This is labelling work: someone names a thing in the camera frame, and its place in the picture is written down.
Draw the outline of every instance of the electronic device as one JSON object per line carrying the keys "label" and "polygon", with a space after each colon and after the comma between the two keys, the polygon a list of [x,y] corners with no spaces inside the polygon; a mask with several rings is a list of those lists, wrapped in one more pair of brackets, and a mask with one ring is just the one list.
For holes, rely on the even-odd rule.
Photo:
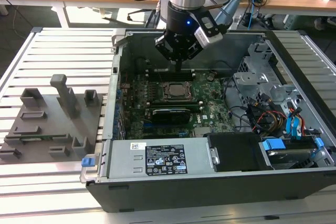
{"label": "electronic device", "polygon": [[103,210],[292,200],[336,184],[336,118],[300,59],[334,70],[307,36],[229,31],[176,72],[161,32],[112,37],[102,148],[81,172]]}

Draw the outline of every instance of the sticker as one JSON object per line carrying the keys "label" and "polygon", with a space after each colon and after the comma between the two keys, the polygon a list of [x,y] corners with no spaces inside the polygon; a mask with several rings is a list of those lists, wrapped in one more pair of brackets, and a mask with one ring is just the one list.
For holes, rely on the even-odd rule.
{"label": "sticker", "polygon": [[131,143],[131,150],[144,150],[146,143]]}
{"label": "sticker", "polygon": [[155,176],[188,173],[183,144],[145,146],[145,149],[147,175]]}

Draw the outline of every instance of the barcode sticker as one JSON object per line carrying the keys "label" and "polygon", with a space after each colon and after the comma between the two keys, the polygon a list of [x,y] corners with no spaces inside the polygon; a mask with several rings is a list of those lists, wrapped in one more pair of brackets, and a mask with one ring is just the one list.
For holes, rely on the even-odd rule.
{"label": "barcode sticker", "polygon": [[131,150],[144,150],[146,143],[131,143]]}

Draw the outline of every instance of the motherboard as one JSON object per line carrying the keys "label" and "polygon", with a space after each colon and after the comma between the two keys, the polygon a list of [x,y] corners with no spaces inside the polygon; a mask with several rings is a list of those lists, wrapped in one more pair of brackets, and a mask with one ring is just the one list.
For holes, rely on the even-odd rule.
{"label": "motherboard", "polygon": [[203,137],[233,131],[223,81],[211,71],[148,72],[120,83],[125,139]]}

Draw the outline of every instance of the white cable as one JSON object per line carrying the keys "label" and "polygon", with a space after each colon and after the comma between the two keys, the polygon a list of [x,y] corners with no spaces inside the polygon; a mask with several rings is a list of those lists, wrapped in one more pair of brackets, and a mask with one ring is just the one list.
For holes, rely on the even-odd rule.
{"label": "white cable", "polygon": [[15,9],[15,12],[14,12],[14,18],[13,18],[13,30],[14,30],[14,32],[15,32],[15,34],[17,35],[17,36],[19,36],[21,39],[26,39],[25,37],[23,37],[23,36],[21,36],[16,30],[15,30],[15,17],[16,17],[16,12],[17,12],[17,10],[19,9],[19,7],[17,7],[16,9]]}

